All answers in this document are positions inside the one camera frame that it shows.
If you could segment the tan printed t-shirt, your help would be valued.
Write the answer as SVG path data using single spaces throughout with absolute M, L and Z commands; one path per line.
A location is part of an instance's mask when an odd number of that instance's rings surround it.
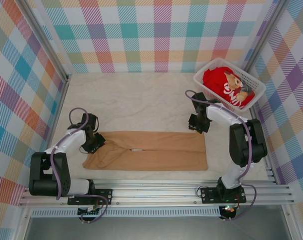
M 89 170 L 206 171 L 205 136 L 195 132 L 111 131 L 82 164 Z

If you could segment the red printed t-shirt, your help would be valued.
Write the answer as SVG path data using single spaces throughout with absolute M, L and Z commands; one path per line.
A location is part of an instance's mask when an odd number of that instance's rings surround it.
M 205 87 L 239 109 L 255 97 L 252 88 L 226 66 L 206 70 L 202 80 Z

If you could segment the black left controller board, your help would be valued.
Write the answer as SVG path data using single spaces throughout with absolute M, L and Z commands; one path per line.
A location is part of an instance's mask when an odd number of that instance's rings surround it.
M 98 216 L 100 214 L 100 208 L 99 207 L 80 207 L 77 209 L 77 215 L 81 216 Z

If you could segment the black controller board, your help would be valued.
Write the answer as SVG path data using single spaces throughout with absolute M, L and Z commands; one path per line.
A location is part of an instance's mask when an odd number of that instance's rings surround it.
M 219 207 L 220 218 L 223 220 L 232 219 L 236 216 L 237 207 L 236 206 L 220 206 Z
M 81 216 L 98 216 L 100 214 L 100 208 L 99 207 L 80 207 L 77 209 L 77 215 Z

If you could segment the white plastic basket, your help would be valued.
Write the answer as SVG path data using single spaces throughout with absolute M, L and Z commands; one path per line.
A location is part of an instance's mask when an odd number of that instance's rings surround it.
M 216 67 L 228 67 L 231 70 L 233 70 L 234 73 L 236 73 L 237 76 L 241 78 L 241 80 L 244 81 L 245 84 L 247 84 L 249 87 L 252 88 L 254 92 L 253 99 L 249 101 L 247 105 L 244 107 L 238 107 L 234 106 L 231 103 L 224 100 L 221 96 L 214 93 L 211 89 L 209 89 L 207 86 L 203 85 L 203 76 L 206 70 L 214 70 Z M 249 73 L 245 72 L 241 68 L 237 67 L 236 65 L 228 62 L 227 60 L 223 58 L 215 58 L 214 60 L 210 61 L 206 65 L 204 65 L 199 71 L 195 73 L 193 76 L 193 81 L 196 85 L 196 88 L 199 92 L 203 92 L 206 98 L 209 98 L 210 100 L 218 100 L 220 101 L 227 109 L 237 113 L 241 114 L 249 110 L 257 101 L 258 99 L 264 94 L 266 91 L 266 86 L 264 83 L 256 79 L 255 77 L 251 76 Z

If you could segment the black right controller board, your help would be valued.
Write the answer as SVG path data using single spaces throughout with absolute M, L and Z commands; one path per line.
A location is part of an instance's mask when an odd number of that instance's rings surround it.
M 232 219 L 236 216 L 237 207 L 236 206 L 220 206 L 219 207 L 220 218 L 223 220 Z

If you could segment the grey metal panel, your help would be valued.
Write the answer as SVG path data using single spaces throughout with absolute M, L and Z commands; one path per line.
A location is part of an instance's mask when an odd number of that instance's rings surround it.
M 254 206 L 235 221 L 218 217 L 31 218 L 24 240 L 292 240 L 280 206 Z

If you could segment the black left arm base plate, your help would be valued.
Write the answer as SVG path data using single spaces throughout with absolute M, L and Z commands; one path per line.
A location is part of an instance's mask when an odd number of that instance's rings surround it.
M 106 205 L 107 203 L 110 205 L 112 203 L 113 190 L 110 188 L 95 188 L 94 190 L 90 190 L 86 194 L 76 194 L 73 197 L 67 200 L 67 204 L 71 206 L 75 205 Z

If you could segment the aluminium side rail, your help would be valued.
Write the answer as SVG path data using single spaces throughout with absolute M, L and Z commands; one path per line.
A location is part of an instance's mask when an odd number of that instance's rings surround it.
M 54 101 L 49 106 L 49 108 L 44 107 L 41 116 L 44 116 L 43 113 L 47 113 L 46 122 L 43 122 L 43 119 L 40 119 L 39 125 L 37 126 L 37 131 L 40 130 L 40 134 L 43 137 L 39 149 L 32 154 L 30 157 L 30 170 L 29 170 L 29 185 L 32 185 L 33 179 L 38 181 L 42 175 L 40 169 L 42 165 L 42 154 L 46 157 L 46 150 L 51 147 L 53 138 L 56 132 L 58 120 L 61 114 L 62 106 L 66 98 L 67 90 L 69 87 L 70 81 L 66 80 L 61 82 L 59 85 L 59 90 L 54 96 Z
M 253 119 L 259 119 L 258 113 L 253 106 L 249 109 L 249 111 L 250 111 L 250 115 Z M 261 161 L 264 163 L 268 181 L 276 184 L 277 180 L 276 180 L 276 177 L 274 174 L 273 164 L 270 159 L 268 148 L 267 148 L 267 155 L 265 157 L 263 157 Z

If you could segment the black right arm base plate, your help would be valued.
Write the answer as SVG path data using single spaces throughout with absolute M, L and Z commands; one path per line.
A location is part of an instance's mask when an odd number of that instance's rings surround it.
M 218 187 L 202 187 L 200 189 L 203 204 L 246 203 L 246 194 L 243 187 L 233 189 L 218 189 Z

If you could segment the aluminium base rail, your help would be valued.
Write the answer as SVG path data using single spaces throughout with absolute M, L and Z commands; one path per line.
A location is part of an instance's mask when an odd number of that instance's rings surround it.
M 201 205 L 196 190 L 200 186 L 215 187 L 215 180 L 113 180 L 96 179 L 95 187 L 112 189 L 113 207 L 164 207 Z M 246 204 L 292 205 L 295 202 L 288 185 L 271 181 L 245 181 Z

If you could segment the aluminium frame post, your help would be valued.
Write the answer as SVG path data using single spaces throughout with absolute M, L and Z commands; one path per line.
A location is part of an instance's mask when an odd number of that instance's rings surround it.
M 243 62 L 242 68 L 246 72 L 250 72 L 259 58 L 264 46 L 271 37 L 274 29 L 277 26 L 283 12 L 287 8 L 290 0 L 272 0 L 272 3 L 265 15 L 266 20 L 263 20 L 257 31 L 258 36 L 250 47 L 247 56 Z
M 26 18 L 27 22 L 31 26 L 31 29 L 34 31 L 35 36 L 37 37 L 38 41 L 40 42 L 41 46 L 44 48 L 45 52 L 47 53 L 49 59 L 51 60 L 53 66 L 57 70 L 58 74 L 64 80 L 64 83 L 69 83 L 69 74 L 63 68 L 61 61 L 56 55 L 54 48 L 52 47 L 50 41 L 48 40 L 41 24 L 37 20 L 35 14 L 32 11 L 32 8 L 28 4 L 27 0 L 14 0 L 19 9 L 21 10 L 22 14 Z

